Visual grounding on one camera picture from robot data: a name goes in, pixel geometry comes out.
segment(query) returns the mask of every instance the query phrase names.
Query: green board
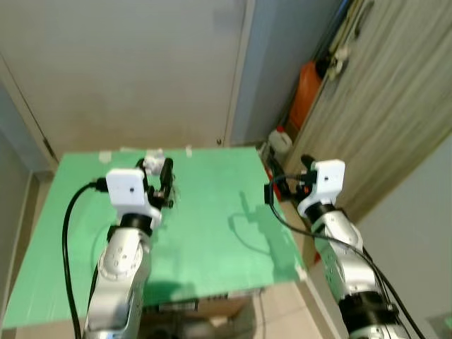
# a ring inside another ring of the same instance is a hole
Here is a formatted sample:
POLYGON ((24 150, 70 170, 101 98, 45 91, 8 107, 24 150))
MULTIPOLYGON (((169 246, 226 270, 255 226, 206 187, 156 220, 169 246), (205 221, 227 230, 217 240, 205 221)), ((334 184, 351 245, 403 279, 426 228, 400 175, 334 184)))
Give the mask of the green board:
MULTIPOLYGON (((58 168, 8 304, 4 327, 69 319, 61 226, 72 195, 108 170, 133 167, 145 151, 65 155, 58 168)), ((177 302, 298 280, 303 267, 288 230, 263 202, 268 181, 253 148, 168 150, 176 199, 151 238, 146 305, 177 302)), ((149 178, 160 186, 157 177, 149 178)), ((107 194, 85 192, 69 225, 69 257, 78 314, 85 316, 91 277, 116 212, 107 194)))

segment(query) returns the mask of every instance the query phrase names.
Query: white bottle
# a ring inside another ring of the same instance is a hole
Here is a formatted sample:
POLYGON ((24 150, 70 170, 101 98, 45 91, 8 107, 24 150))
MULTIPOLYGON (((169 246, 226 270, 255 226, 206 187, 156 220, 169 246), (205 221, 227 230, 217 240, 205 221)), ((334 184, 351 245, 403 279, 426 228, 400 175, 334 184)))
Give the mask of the white bottle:
POLYGON ((287 133, 284 132, 284 127, 278 126, 276 130, 272 131, 268 136, 268 144, 275 152, 275 159, 284 164, 284 160, 292 147, 292 140, 287 133))

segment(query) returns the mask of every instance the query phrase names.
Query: gray wall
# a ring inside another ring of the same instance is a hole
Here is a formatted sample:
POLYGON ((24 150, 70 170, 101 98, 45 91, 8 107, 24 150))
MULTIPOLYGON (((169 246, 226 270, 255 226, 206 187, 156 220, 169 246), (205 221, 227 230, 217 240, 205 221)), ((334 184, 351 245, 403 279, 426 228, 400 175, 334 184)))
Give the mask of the gray wall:
POLYGON ((430 320, 451 313, 451 207, 449 136, 358 224, 367 250, 427 338, 450 338, 435 335, 430 320))
POLYGON ((0 305, 7 297, 7 281, 13 248, 30 171, 0 131, 0 305))
POLYGON ((263 140, 340 0, 256 0, 231 143, 263 140))
POLYGON ((0 82, 0 132, 9 140, 23 163, 33 172, 49 170, 49 164, 37 147, 13 101, 0 82))

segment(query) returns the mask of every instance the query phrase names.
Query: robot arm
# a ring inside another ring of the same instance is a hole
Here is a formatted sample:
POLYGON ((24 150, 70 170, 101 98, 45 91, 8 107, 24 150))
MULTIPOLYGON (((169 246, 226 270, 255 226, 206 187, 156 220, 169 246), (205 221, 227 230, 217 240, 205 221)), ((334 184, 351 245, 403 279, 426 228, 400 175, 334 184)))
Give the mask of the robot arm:
POLYGON ((113 169, 107 188, 117 209, 108 245, 97 263, 97 280, 83 330, 85 339, 137 338, 143 308, 143 288, 150 274, 150 237, 162 219, 162 207, 172 207, 172 160, 160 173, 161 187, 148 187, 145 170, 113 169))
MULTIPOLYGON (((311 232, 339 239, 363 252, 358 229, 334 206, 343 187, 345 163, 316 162, 309 156, 302 157, 302 162, 307 173, 298 188, 305 193, 298 204, 298 213, 309 220, 311 232)), ((350 339, 409 338, 398 319, 398 311, 386 300, 375 272, 363 258, 325 239, 315 239, 315 247, 350 339)))

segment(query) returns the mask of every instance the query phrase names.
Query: door frame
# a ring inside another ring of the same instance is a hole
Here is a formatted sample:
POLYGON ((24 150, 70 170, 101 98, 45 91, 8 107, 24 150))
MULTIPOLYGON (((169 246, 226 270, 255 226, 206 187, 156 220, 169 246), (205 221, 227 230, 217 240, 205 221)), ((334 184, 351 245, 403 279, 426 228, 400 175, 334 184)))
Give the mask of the door frame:
MULTIPOLYGON (((234 116, 237 108, 237 101, 239 98, 240 83, 242 80, 242 72, 245 64, 246 50, 248 48, 249 36, 251 32, 251 24, 254 17, 254 7, 256 0, 244 0, 246 2, 244 19, 242 23, 242 32, 240 35, 239 50, 237 52, 237 60, 235 63, 234 79, 232 81, 231 95, 229 109, 227 112, 225 132, 222 136, 222 144, 225 146, 230 145, 230 137, 232 133, 232 127, 234 124, 234 116)), ((39 124, 37 123, 30 106, 28 105, 26 98, 23 96, 21 89, 8 67, 7 61, 4 59, 0 50, 0 81, 4 84, 4 87, 8 94, 11 96, 14 105, 16 106, 19 114, 22 117, 23 122, 27 126, 30 135, 36 142, 37 147, 41 151, 49 164, 49 169, 55 172, 58 167, 57 160, 52 156, 49 149, 49 145, 45 143, 45 135, 39 124)))

